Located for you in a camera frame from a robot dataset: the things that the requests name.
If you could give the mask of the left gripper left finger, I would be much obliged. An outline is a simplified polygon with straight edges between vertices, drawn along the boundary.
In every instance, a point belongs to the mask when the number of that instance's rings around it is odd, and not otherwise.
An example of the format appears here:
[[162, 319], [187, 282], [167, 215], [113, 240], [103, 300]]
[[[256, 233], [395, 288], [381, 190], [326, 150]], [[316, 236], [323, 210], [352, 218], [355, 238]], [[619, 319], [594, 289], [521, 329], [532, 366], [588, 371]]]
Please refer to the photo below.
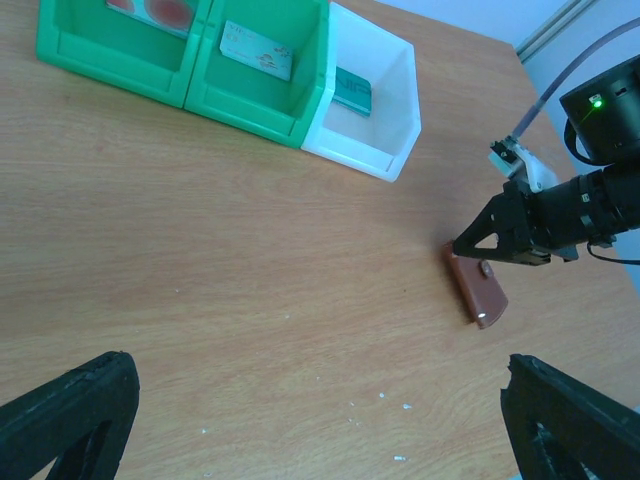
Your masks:
[[106, 352], [1, 407], [1, 477], [113, 479], [139, 406], [133, 357]]

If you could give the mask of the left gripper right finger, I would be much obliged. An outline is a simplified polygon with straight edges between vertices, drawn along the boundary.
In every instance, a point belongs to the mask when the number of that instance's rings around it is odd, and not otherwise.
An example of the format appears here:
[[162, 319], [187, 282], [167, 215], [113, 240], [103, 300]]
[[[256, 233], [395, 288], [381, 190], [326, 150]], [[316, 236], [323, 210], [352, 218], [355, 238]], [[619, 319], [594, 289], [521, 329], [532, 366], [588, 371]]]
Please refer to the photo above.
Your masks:
[[510, 356], [501, 411], [523, 479], [637, 479], [639, 413], [542, 360]]

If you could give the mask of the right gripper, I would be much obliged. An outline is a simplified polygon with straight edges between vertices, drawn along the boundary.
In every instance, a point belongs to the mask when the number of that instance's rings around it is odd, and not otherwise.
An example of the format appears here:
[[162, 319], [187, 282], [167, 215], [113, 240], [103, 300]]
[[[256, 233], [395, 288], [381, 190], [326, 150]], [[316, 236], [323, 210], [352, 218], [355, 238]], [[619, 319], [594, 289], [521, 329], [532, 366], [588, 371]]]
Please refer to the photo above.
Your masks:
[[[558, 247], [552, 243], [528, 185], [510, 180], [503, 185], [503, 193], [494, 196], [453, 241], [454, 254], [527, 266], [548, 264], [553, 257], [565, 263], [579, 259], [575, 245]], [[478, 246], [489, 237], [497, 238], [495, 247]]]

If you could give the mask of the brown leather card holder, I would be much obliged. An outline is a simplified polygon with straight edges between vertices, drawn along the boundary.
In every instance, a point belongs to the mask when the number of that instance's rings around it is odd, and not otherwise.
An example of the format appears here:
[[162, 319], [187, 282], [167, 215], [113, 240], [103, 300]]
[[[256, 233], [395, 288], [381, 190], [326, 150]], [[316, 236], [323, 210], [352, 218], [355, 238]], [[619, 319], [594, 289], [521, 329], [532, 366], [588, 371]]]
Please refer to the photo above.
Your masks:
[[504, 314], [508, 299], [488, 261], [456, 255], [453, 242], [443, 247], [472, 321], [479, 329], [487, 329]]

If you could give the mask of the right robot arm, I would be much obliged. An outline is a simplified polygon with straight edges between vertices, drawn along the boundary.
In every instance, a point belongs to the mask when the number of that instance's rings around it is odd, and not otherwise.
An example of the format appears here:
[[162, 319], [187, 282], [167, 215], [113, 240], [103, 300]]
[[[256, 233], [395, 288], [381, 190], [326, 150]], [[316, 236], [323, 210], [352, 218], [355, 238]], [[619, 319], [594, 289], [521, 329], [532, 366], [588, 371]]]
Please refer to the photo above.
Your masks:
[[609, 248], [639, 227], [639, 59], [630, 58], [560, 99], [564, 143], [593, 172], [560, 182], [517, 140], [491, 146], [506, 176], [495, 195], [452, 243], [453, 254], [539, 266], [578, 259], [584, 244]]

